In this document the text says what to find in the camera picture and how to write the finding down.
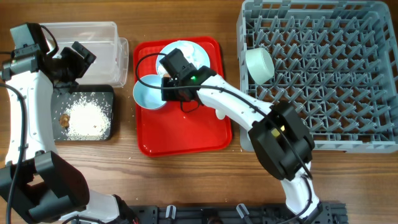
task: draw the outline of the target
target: clear plastic container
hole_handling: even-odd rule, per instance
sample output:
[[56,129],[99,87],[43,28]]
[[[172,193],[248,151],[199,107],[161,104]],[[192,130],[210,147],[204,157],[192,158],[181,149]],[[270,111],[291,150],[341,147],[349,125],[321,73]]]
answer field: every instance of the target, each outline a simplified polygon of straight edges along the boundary
[[[129,44],[119,38],[118,27],[114,22],[60,22],[45,23],[57,40],[59,56],[64,47],[72,47],[79,41],[97,56],[79,84],[109,84],[115,88],[126,84],[129,66]],[[44,32],[46,38],[51,36]]]

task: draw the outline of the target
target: plastic bin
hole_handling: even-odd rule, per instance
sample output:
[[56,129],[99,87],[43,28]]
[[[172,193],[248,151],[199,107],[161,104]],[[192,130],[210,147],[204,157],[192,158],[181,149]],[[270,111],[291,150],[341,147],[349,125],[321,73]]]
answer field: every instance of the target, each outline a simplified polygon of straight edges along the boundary
[[[122,87],[126,84],[129,66],[129,44],[119,38],[118,27],[114,22],[60,22],[45,23],[58,42],[58,57],[64,47],[71,47],[79,41],[93,52],[97,59],[90,66],[79,84],[109,84]],[[44,32],[46,38],[51,36]]]
[[[236,24],[241,90],[292,102],[315,149],[398,150],[397,41],[386,4],[377,1],[247,0]],[[272,55],[275,76],[249,77],[247,50]],[[241,129],[242,148],[252,151]]]

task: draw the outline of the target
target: white granules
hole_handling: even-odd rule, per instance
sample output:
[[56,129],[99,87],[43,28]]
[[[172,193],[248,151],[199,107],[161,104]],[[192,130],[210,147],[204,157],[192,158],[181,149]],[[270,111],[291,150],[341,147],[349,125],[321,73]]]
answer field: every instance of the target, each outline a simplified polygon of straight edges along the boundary
[[105,111],[95,102],[84,99],[75,101],[65,110],[69,115],[68,140],[100,140],[111,123]]

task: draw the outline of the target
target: table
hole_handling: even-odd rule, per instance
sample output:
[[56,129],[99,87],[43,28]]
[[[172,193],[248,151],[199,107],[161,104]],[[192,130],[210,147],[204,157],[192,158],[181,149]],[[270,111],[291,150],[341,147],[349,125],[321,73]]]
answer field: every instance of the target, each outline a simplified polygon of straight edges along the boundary
[[[386,1],[392,12],[398,2]],[[138,43],[209,35],[221,45],[226,79],[239,86],[236,20],[241,1],[89,2],[5,0],[0,4],[0,49],[14,45],[9,28],[23,22],[114,21],[129,41],[129,76],[115,89],[114,136],[106,142],[57,143],[59,154],[86,177],[91,189],[116,194],[129,205],[261,205],[284,203],[280,182],[239,144],[239,128],[227,149],[151,159],[137,148],[132,99],[132,52]],[[392,13],[394,22],[398,14]],[[6,59],[0,55],[0,61]],[[9,99],[0,90],[0,161],[9,146]],[[314,188],[322,200],[347,204],[350,223],[396,223],[398,154],[315,151]],[[6,203],[0,200],[0,222]],[[23,223],[16,212],[14,223]]]

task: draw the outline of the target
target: white cup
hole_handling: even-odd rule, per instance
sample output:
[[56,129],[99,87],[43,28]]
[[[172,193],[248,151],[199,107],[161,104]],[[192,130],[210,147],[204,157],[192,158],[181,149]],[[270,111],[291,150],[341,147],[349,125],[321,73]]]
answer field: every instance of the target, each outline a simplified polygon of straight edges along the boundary
[[262,85],[274,76],[274,63],[266,49],[260,47],[247,50],[245,60],[250,76],[256,84]]

